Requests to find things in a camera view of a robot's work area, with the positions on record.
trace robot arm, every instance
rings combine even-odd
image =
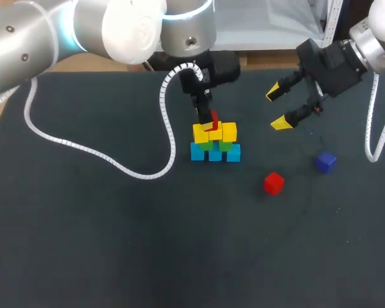
[[[0,8],[0,93],[77,53],[140,64],[215,43],[213,0],[35,0]]]
[[[267,93],[273,101],[305,79],[307,103],[272,122],[276,130],[294,128],[311,114],[323,111],[323,96],[336,97],[361,82],[367,71],[385,71],[385,0],[375,0],[369,16],[350,30],[350,40],[319,48],[313,40],[297,47],[300,69],[279,80]]]

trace red block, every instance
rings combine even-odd
[[[277,195],[284,188],[285,179],[278,173],[272,172],[264,181],[264,190],[272,195]]]
[[[218,129],[218,115],[217,115],[217,112],[215,112],[214,110],[211,110],[211,115],[212,115],[212,128],[210,128],[209,130],[206,130],[206,132],[212,132],[213,130],[217,130]]]

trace blue cube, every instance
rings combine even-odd
[[[202,161],[205,159],[205,153],[200,149],[200,146],[195,142],[191,143],[191,160],[193,162]]]
[[[214,143],[212,150],[208,151],[208,160],[210,162],[222,162],[223,161],[223,152],[219,150],[218,143]]]
[[[240,162],[241,161],[241,146],[239,144],[233,144],[232,150],[227,152],[227,162]]]
[[[326,151],[316,159],[315,165],[322,173],[329,173],[334,167],[336,162],[336,156]]]

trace cable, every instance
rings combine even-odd
[[[50,135],[42,132],[41,130],[39,130],[31,122],[31,119],[30,119],[31,103],[34,100],[34,97],[35,97],[36,91],[37,91],[37,79],[36,79],[36,77],[34,77],[31,80],[30,93],[28,94],[28,98],[26,100],[26,106],[24,107],[24,119],[26,120],[26,123],[27,123],[28,127],[33,132],[35,132],[37,135],[39,135],[39,136],[41,136],[41,137],[43,137],[43,138],[45,138],[45,139],[47,139],[49,141],[52,141],[52,142],[55,142],[55,143],[59,143],[59,144],[63,144],[64,146],[69,146],[71,148],[76,148],[77,150],[84,151],[84,152],[90,153],[92,155],[95,155],[95,156],[97,156],[97,157],[99,157],[99,158],[109,162],[114,167],[118,168],[122,172],[124,172],[127,175],[130,175],[130,176],[132,176],[134,178],[138,178],[138,179],[141,179],[141,180],[154,180],[156,178],[160,178],[161,176],[165,175],[171,169],[171,167],[173,166],[174,161],[175,161],[176,146],[175,146],[175,139],[174,139],[173,129],[171,127],[171,124],[169,122],[168,115],[167,115],[166,92],[167,92],[167,87],[169,85],[169,82],[179,72],[181,72],[181,71],[183,71],[185,69],[192,69],[194,71],[197,79],[199,79],[200,81],[203,80],[202,71],[201,71],[201,69],[196,64],[184,63],[184,64],[181,64],[181,65],[175,67],[171,72],[169,72],[169,74],[166,76],[166,78],[162,82],[161,89],[160,89],[160,110],[161,110],[161,114],[162,114],[162,119],[164,121],[164,124],[166,126],[166,130],[167,130],[167,133],[168,133],[168,139],[169,139],[169,143],[170,143],[171,152],[170,152],[168,163],[164,167],[164,169],[159,171],[158,173],[153,174],[153,175],[142,175],[140,173],[136,173],[136,172],[131,171],[128,168],[122,166],[121,164],[119,164],[117,161],[115,161],[111,157],[109,157],[109,156],[107,156],[107,155],[105,155],[105,154],[103,154],[103,153],[101,153],[99,151],[96,151],[94,149],[88,148],[86,146],[82,146],[82,145],[77,144],[75,142],[71,142],[71,141],[68,141],[68,140],[65,140],[65,139],[60,139],[60,138],[57,138],[57,137],[50,136]]]
[[[19,87],[13,88],[0,96],[0,105],[3,104]]]
[[[382,149],[385,145],[385,125],[382,130],[381,136],[379,137],[378,145],[375,149],[375,153],[372,155],[371,153],[371,125],[372,125],[372,114],[373,108],[375,106],[375,98],[377,97],[378,91],[378,83],[379,83],[379,75],[377,73],[373,74],[373,85],[372,85],[372,93],[370,99],[370,107],[368,110],[368,118],[366,120],[366,133],[365,133],[365,154],[368,157],[370,162],[378,161],[379,156],[381,155]]]

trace toy block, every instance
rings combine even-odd
[[[209,133],[204,131],[201,124],[194,124],[192,130],[194,132],[194,142],[196,144],[207,143],[209,141]]]
[[[239,144],[233,144],[232,150],[227,152],[227,162],[240,162],[241,161],[241,146]]]
[[[221,121],[218,121],[218,129],[209,132],[210,140],[221,140],[223,138],[223,125]]]
[[[205,159],[205,152],[200,149],[200,146],[194,142],[191,143],[191,160],[202,161]]]
[[[198,146],[202,151],[211,151],[214,147],[214,143],[212,141],[209,141],[207,143],[200,143]]]
[[[229,152],[229,151],[232,151],[232,142],[224,142],[222,140],[220,140],[218,142],[219,144],[219,150],[221,152]]]
[[[329,152],[322,152],[322,154],[315,160],[316,167],[322,173],[329,173],[336,163],[336,156]]]
[[[284,188],[285,179],[278,173],[272,172],[264,181],[264,190],[272,195],[277,195]]]
[[[223,141],[235,142],[237,141],[237,124],[223,123]]]
[[[211,117],[212,117],[212,127],[210,129],[206,129],[205,131],[206,132],[212,132],[213,130],[217,130],[218,129],[218,115],[217,115],[217,112],[215,112],[214,110],[211,110]]]
[[[210,162],[222,162],[223,152],[219,150],[218,144],[214,144],[214,148],[208,152]]]
[[[212,130],[213,126],[214,126],[214,122],[208,122],[208,123],[205,123],[205,124],[201,124],[201,129],[204,132],[208,133],[209,130]]]

